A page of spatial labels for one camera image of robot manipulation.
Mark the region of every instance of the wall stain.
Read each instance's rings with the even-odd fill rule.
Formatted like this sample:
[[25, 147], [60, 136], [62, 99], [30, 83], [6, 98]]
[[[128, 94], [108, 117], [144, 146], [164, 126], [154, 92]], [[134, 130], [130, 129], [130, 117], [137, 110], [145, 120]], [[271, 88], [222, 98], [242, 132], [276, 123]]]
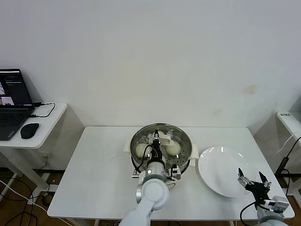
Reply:
[[253, 84], [251, 86], [244, 88], [241, 92], [245, 95], [253, 95], [256, 93], [256, 91], [257, 91], [257, 85]]
[[222, 113], [222, 109], [221, 108], [217, 108], [214, 111], [212, 111], [212, 115], [213, 116], [218, 116]]

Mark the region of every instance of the laptop screen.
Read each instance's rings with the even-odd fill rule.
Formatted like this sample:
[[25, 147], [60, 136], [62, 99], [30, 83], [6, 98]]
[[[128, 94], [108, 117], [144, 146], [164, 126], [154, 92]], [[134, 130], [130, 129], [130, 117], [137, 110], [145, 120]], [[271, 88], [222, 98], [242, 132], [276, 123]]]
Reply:
[[0, 69], [0, 108], [33, 107], [20, 69]]

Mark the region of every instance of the steamed bun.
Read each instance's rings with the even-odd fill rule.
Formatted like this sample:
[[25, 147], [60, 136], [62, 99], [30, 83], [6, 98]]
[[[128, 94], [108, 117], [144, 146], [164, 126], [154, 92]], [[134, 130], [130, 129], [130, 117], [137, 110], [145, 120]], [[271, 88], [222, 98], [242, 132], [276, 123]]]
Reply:
[[169, 155], [176, 156], [181, 152], [181, 146], [178, 142], [175, 142], [172, 146], [166, 146], [166, 152]]
[[[144, 153], [144, 150], [146, 148], [147, 144], [138, 144], [136, 149], [135, 149], [135, 152], [136, 152], [136, 155], [139, 157], [139, 158], [142, 158], [143, 157], [143, 153]], [[146, 149], [146, 152], [145, 152], [145, 157], [148, 156], [149, 153], [151, 153], [152, 151], [152, 148], [151, 147], [148, 147]]]

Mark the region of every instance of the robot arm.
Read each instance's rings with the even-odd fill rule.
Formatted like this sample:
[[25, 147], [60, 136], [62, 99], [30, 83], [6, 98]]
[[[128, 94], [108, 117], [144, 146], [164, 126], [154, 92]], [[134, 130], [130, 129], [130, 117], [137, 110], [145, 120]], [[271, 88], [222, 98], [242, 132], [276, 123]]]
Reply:
[[128, 212], [122, 219], [120, 226], [150, 226], [151, 213], [161, 209], [167, 202], [169, 191], [160, 179], [150, 179], [142, 186], [142, 199], [135, 210]]
[[244, 176], [241, 169], [238, 169], [238, 181], [247, 190], [252, 192], [255, 198], [255, 208], [260, 226], [287, 226], [283, 222], [283, 212], [289, 206], [289, 202], [284, 197], [274, 196], [269, 198], [271, 182], [259, 172], [261, 182], [251, 181]]
[[163, 208], [168, 200], [169, 190], [165, 184], [167, 175], [164, 170], [157, 130], [151, 146], [153, 150], [151, 159], [147, 162], [147, 170], [139, 175], [137, 189], [137, 194], [139, 195], [136, 197], [138, 206], [136, 209], [128, 212], [119, 224], [120, 226], [150, 226], [152, 211]]

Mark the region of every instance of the white side table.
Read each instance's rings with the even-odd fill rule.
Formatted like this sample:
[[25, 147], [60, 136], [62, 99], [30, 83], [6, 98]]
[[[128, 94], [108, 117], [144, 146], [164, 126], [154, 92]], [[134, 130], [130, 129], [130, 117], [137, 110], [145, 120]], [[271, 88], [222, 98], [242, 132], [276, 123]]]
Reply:
[[[278, 112], [277, 117], [291, 135], [301, 131], [301, 112]], [[300, 136], [301, 133], [294, 135], [293, 138], [297, 140]], [[286, 184], [288, 184], [288, 178], [284, 178], [284, 180], [286, 181]], [[295, 182], [291, 180], [287, 194], [292, 195], [295, 198], [299, 208], [301, 209], [301, 178]]]
[[[43, 105], [37, 107], [33, 113], [37, 115], [47, 115], [52, 107], [53, 105]], [[16, 178], [17, 176], [25, 174], [37, 185], [33, 191], [34, 197], [39, 196], [41, 191], [48, 190], [46, 181], [49, 178], [50, 173], [44, 173], [43, 176], [40, 177], [32, 170], [30, 164], [19, 156], [19, 153], [22, 149], [37, 149], [41, 147], [66, 109], [66, 103], [55, 103], [55, 108], [48, 117], [28, 118], [24, 125], [29, 123], [40, 124], [36, 134], [30, 139], [22, 139], [19, 130], [9, 141], [0, 141], [0, 161], [15, 173], [13, 177]], [[6, 155], [1, 153], [4, 149], [9, 149], [9, 152], [5, 152]], [[57, 185], [50, 185], [49, 187], [49, 191], [52, 192], [56, 191], [56, 189]]]

